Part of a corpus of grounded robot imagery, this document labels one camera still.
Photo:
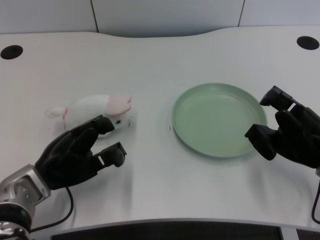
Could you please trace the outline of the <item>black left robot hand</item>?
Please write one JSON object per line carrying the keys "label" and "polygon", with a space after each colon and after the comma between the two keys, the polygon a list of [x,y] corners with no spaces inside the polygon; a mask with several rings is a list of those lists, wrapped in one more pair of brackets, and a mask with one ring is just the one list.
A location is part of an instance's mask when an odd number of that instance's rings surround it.
{"label": "black left robot hand", "polygon": [[51,190],[81,184],[114,165],[121,167],[126,151],[120,142],[97,154],[91,148],[99,135],[115,129],[111,120],[99,115],[54,139],[44,150],[35,168]]}

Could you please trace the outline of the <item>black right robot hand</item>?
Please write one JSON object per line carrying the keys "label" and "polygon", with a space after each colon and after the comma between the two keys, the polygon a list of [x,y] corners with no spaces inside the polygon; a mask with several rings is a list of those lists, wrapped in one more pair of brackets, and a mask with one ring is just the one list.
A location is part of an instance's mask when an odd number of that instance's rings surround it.
{"label": "black right robot hand", "polygon": [[278,129],[253,124],[245,134],[253,147],[268,161],[279,154],[315,169],[315,174],[319,176],[320,117],[277,86],[263,96],[260,105],[277,110],[275,119]]}

